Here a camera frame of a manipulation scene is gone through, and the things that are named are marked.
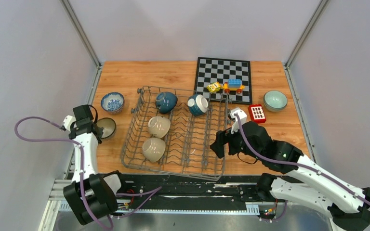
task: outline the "dark blue bowl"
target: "dark blue bowl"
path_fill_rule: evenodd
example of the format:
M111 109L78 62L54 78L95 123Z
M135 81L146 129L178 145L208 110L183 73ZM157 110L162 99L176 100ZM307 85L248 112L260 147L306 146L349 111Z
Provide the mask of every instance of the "dark blue bowl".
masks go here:
M157 95L155 106L159 113L167 114L172 111L178 102L178 98L171 92L161 92Z

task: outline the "white bowl with blue rim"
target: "white bowl with blue rim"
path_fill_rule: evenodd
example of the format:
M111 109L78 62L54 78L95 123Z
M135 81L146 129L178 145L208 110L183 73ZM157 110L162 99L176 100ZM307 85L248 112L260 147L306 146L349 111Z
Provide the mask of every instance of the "white bowl with blue rim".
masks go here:
M110 92L101 99L101 107L111 114L117 114L124 108L124 96L118 92Z
M205 97L195 94L188 98L188 109L194 116L201 116L208 111L209 103Z
M279 112L286 108L287 97L278 90L271 90L264 95L264 106L271 112Z

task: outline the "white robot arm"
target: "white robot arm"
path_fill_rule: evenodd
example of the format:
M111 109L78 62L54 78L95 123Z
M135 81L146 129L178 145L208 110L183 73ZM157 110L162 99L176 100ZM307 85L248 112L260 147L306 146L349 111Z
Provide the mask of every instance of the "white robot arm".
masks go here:
M234 120L232 128L218 131L211 145L216 155L222 158L223 145L228 144L229 155L239 152L250 155L261 160L269 169L311 187L293 185L273 175L263 174L256 186L261 198L299 203L332 218L336 225L347 231L362 231L370 224L370 206L364 202L370 203L370 188L361 189L339 179L290 143L272 140L265 128L254 122L246 123L246 117L246 113L239 108L230 112L229 118Z
M93 216L101 218L117 210L115 194L121 188L121 174L118 171L98 173L96 153L98 144L102 143L102 130L96 124L97 115L93 118L90 105L75 107L73 112L74 116L68 115L63 120L63 128L70 132L69 138L78 143L73 142L76 167L72 183L64 187L63 195L79 223L85 225L93 221Z

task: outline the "white wall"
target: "white wall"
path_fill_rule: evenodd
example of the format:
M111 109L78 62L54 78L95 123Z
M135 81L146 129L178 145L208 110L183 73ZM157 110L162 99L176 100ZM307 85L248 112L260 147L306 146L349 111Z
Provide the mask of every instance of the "white wall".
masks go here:
M0 230L35 231L71 145L28 143L25 116L61 123L86 101L95 68L60 1L0 1ZM28 123L28 137L67 134Z
M291 70L316 160L370 187L370 1L330 1Z
M70 2L101 61L286 61L319 0Z

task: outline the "blue toy block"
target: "blue toy block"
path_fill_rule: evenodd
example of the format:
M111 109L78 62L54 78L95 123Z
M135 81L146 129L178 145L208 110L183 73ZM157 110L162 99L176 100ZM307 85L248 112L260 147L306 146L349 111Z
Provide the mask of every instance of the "blue toy block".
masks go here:
M239 88L242 84L242 80L240 79L230 79L227 82L229 88Z

